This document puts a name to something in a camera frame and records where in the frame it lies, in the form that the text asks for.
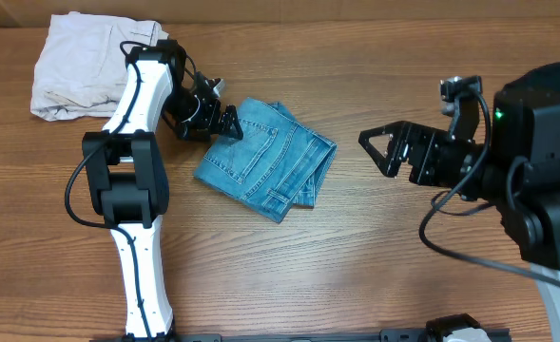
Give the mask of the light blue denim jeans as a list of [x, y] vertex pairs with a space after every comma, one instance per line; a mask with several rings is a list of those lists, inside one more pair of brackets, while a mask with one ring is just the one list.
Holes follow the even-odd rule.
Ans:
[[315, 206], [337, 145], [279, 102], [248, 98], [238, 119], [243, 138], [217, 138], [195, 179], [276, 223], [293, 205]]

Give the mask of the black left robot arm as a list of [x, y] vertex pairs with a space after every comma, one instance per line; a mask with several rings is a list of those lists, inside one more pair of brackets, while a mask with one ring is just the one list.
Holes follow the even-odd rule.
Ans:
[[83, 159], [67, 183], [87, 174], [91, 203], [119, 253], [126, 294], [124, 341], [175, 341], [175, 318], [164, 286], [161, 228], [168, 177], [155, 132], [166, 122], [184, 141], [215, 135], [241, 140], [233, 105], [220, 102], [224, 81], [208, 79], [175, 40], [153, 46], [123, 41], [127, 82], [117, 109], [82, 140]]

